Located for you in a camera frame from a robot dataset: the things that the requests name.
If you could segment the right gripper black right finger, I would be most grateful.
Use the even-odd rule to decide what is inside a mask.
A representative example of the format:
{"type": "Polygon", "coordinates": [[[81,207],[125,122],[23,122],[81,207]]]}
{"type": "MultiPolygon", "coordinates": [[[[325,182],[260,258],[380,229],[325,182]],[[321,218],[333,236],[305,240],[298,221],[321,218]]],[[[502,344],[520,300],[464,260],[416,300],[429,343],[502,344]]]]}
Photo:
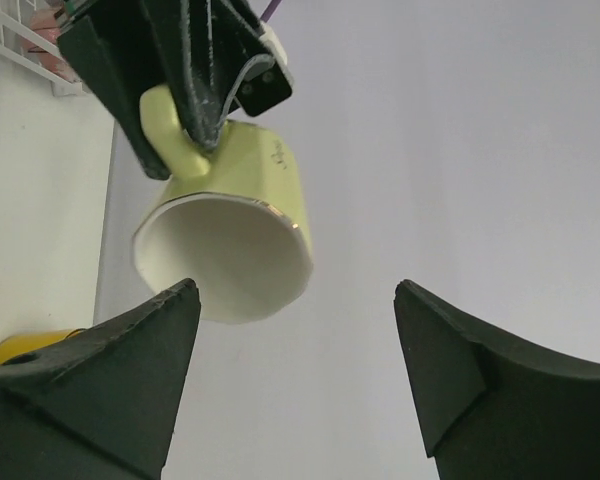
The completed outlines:
{"type": "Polygon", "coordinates": [[[542,347],[413,281],[394,311],[442,479],[600,479],[600,364],[542,347]]]}

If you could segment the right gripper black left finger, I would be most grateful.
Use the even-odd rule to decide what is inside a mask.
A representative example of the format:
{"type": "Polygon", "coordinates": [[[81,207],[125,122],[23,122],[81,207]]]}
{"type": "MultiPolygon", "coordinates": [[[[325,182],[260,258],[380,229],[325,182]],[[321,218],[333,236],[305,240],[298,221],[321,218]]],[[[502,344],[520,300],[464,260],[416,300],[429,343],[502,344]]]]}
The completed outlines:
{"type": "Polygon", "coordinates": [[[184,279],[0,366],[0,479],[158,479],[201,304],[184,279]]]}

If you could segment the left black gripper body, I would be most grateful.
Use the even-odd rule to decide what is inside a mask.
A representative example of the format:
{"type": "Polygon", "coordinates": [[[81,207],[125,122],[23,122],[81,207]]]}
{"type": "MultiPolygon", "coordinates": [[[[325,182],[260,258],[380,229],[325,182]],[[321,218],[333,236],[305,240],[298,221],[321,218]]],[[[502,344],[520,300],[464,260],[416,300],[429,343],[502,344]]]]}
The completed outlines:
{"type": "Polygon", "coordinates": [[[259,116],[289,99],[293,94],[293,84],[289,69],[282,60],[256,64],[239,85],[229,112],[242,110],[250,117],[259,116]]]}

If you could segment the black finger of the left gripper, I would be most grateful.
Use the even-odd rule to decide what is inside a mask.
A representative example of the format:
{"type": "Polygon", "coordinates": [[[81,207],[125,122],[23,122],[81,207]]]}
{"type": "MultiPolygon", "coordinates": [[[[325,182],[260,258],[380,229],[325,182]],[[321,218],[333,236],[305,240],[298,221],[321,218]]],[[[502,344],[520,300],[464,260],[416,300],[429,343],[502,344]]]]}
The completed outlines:
{"type": "Polygon", "coordinates": [[[84,15],[62,29],[60,53],[116,120],[144,174],[170,170],[143,133],[140,97],[164,79],[148,22],[140,15],[84,15]]]}
{"type": "Polygon", "coordinates": [[[215,149],[241,83],[274,65],[246,1],[144,1],[144,13],[182,127],[215,149]]]}

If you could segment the pink patterned mug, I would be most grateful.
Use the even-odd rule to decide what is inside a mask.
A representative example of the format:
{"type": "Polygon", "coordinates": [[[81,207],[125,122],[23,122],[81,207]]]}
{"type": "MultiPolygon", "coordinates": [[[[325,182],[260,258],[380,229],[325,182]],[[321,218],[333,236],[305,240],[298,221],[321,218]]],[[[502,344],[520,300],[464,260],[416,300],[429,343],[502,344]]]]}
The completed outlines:
{"type": "MultiPolygon", "coordinates": [[[[29,21],[29,28],[53,45],[57,44],[57,39],[60,35],[60,28],[56,19],[56,14],[59,11],[59,5],[40,8],[32,14],[29,21]]],[[[46,70],[70,83],[79,82],[79,77],[75,71],[62,58],[51,54],[48,50],[24,37],[21,38],[21,44],[23,50],[26,53],[34,55],[46,70]]]]}

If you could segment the pale yellow mug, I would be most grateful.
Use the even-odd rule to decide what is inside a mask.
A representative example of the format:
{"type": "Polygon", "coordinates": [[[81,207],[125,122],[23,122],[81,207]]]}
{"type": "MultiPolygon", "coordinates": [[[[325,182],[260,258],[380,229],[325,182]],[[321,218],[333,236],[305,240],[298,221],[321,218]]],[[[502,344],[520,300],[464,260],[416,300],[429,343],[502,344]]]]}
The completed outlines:
{"type": "Polygon", "coordinates": [[[298,299],[313,271],[301,177],[275,132],[226,121],[216,149],[195,146],[166,86],[145,92],[141,126],[171,176],[133,236],[136,271],[159,292],[197,284],[204,320],[267,319],[298,299]]]}

